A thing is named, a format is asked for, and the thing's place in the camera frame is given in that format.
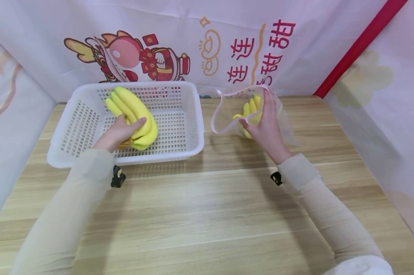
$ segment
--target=bunch of bananas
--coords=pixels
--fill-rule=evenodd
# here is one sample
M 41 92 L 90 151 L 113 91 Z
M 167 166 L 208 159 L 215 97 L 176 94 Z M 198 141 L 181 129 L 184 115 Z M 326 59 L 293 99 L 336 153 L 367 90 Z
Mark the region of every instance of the bunch of bananas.
M 237 114 L 235 116 L 233 116 L 233 119 L 236 118 L 246 118 L 247 116 L 249 116 L 252 113 L 256 113 L 260 106 L 260 102 L 261 102 L 261 97 L 259 95 L 254 95 L 252 99 L 250 99 L 249 102 L 245 103 L 244 105 L 244 113 L 243 115 L 241 114 Z M 260 120 L 262 117 L 262 111 L 260 113 L 258 113 L 256 116 L 254 116 L 253 118 L 250 119 L 250 123 L 252 124 L 259 124 Z M 247 130 L 244 129 L 244 127 L 238 123 L 239 129 L 244 133 L 244 135 L 248 138 L 248 139 L 253 139 L 253 137 L 250 135 L 250 133 L 248 133 Z
M 115 92 L 110 93 L 110 98 L 105 99 L 109 110 L 118 117 L 125 114 L 127 124 L 134 124 L 137 118 L 146 117 L 146 124 L 138 129 L 129 139 L 125 140 L 120 149 L 131 146 L 136 150 L 146 150 L 157 138 L 158 127 L 155 119 L 136 95 L 123 87 L 116 87 Z

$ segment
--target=plastic bag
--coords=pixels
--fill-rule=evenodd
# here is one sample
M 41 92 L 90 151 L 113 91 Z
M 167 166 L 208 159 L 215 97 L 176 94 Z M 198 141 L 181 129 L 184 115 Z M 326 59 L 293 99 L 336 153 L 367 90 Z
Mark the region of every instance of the plastic bag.
M 216 92 L 221 96 L 221 102 L 211 120 L 213 132 L 216 134 L 235 134 L 252 139 L 250 134 L 239 123 L 239 119 L 245 118 L 253 125 L 259 123 L 263 109 L 264 90 L 270 91 L 266 85 L 233 86 L 223 90 L 217 89 Z M 298 146 L 299 141 L 294 135 L 292 125 L 285 109 L 283 109 L 282 102 L 277 96 L 274 96 L 274 100 L 276 101 L 277 120 L 279 121 L 283 142 L 288 145 Z

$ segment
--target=black clip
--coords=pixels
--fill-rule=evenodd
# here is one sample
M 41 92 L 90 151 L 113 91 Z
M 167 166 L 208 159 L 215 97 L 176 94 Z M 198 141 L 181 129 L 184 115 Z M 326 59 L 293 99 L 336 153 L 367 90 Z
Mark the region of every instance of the black clip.
M 282 182 L 282 175 L 277 171 L 271 175 L 271 179 L 276 183 L 277 186 L 280 186 Z
M 114 166 L 114 177 L 112 178 L 112 182 L 110 183 L 110 186 L 114 188 L 121 188 L 125 180 L 126 180 L 126 175 L 122 173 L 122 169 L 118 165 L 115 165 Z

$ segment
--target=white plastic basket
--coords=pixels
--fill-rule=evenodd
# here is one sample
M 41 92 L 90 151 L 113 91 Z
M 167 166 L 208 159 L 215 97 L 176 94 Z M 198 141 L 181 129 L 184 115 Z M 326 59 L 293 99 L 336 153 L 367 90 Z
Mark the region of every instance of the white plastic basket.
M 147 106 L 158 126 L 157 140 L 146 150 L 114 152 L 117 165 L 185 160 L 204 148 L 204 122 L 195 85 L 186 81 L 87 84 L 68 101 L 48 150 L 48 163 L 70 168 L 113 124 L 115 117 L 104 99 L 115 87 L 135 93 Z

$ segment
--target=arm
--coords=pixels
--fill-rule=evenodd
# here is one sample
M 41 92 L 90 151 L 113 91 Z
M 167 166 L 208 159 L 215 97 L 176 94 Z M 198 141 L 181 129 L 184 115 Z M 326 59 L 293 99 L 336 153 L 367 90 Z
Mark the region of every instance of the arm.
M 274 95 L 265 90 L 258 125 L 241 119 L 242 126 L 278 165 L 285 188 L 308 212 L 317 229 L 334 251 L 337 263 L 362 255 L 383 258 L 363 225 L 326 187 L 314 166 L 302 155 L 293 156 L 283 144 Z
M 309 160 L 298 154 L 285 160 L 278 168 L 288 193 L 308 212 L 334 252 L 337 263 L 365 255 L 383 258 L 360 221 L 326 187 Z
M 36 221 L 11 270 L 12 275 L 70 274 L 81 234 L 96 206 L 110 189 L 112 152 L 146 122 L 132 125 L 121 115 L 76 160 L 65 183 Z

